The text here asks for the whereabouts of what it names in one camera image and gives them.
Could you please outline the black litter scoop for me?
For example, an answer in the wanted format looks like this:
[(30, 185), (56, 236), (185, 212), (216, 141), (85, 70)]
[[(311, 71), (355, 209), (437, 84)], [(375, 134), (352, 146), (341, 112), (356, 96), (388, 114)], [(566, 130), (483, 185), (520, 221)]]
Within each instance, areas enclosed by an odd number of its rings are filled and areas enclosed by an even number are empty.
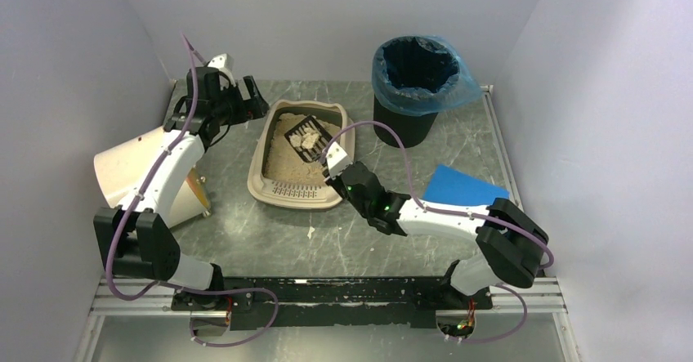
[(302, 162), (313, 163), (333, 137), (314, 116), (309, 115), (290, 128), (284, 138)]

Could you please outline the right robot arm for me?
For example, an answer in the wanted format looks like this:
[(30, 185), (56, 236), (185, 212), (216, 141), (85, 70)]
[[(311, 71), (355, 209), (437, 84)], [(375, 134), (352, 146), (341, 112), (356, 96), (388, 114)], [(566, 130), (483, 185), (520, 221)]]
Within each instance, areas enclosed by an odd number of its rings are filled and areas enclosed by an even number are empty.
[(530, 288), (539, 270), (552, 263), (548, 236), (507, 199), (473, 207), (428, 203), (386, 190), (361, 162), (324, 164), (327, 185), (379, 232), (475, 244), (472, 256), (451, 264), (445, 276), (446, 283), (465, 296), (496, 284)]

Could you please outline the litter clump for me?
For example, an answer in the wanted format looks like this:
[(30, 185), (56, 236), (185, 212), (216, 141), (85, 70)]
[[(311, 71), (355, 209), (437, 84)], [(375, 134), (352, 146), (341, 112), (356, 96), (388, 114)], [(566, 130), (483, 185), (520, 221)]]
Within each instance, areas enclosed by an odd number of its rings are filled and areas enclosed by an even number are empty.
[(313, 150), (315, 145), (320, 142), (321, 134), (319, 131), (307, 128), (305, 132), (302, 133), (302, 137), (302, 149)]
[(295, 149), (301, 149), (302, 148), (302, 141), (303, 137), (299, 133), (292, 133), (291, 135), (288, 136), (288, 141), (289, 144), (295, 148)]

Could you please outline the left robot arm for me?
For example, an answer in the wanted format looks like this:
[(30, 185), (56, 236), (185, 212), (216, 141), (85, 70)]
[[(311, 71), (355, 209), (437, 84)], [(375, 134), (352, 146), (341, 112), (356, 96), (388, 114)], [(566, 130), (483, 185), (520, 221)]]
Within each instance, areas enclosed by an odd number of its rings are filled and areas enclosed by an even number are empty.
[(189, 172), (224, 138), (221, 127), (267, 115), (269, 105), (254, 77), (243, 82), (248, 98), (229, 69), (190, 69), (187, 93), (164, 123), (163, 142), (147, 172), (115, 207), (100, 208), (94, 216), (106, 281), (117, 298), (135, 301), (158, 285), (197, 294), (202, 305), (226, 294), (220, 266), (181, 251), (170, 231), (171, 212)]

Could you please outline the beige litter box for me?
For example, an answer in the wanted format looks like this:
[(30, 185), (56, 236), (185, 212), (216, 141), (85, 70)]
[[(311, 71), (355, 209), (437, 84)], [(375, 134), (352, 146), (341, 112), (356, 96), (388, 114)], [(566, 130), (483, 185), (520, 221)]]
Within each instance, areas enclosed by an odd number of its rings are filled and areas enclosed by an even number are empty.
[(331, 187), (297, 185), (271, 180), (263, 176), (266, 157), (278, 117), (283, 113), (314, 116), (334, 136), (339, 130), (353, 123), (346, 110), (339, 104), (318, 101), (275, 102), (267, 115), (248, 171), (248, 190), (258, 201), (282, 208), (322, 210), (337, 206), (342, 198)]

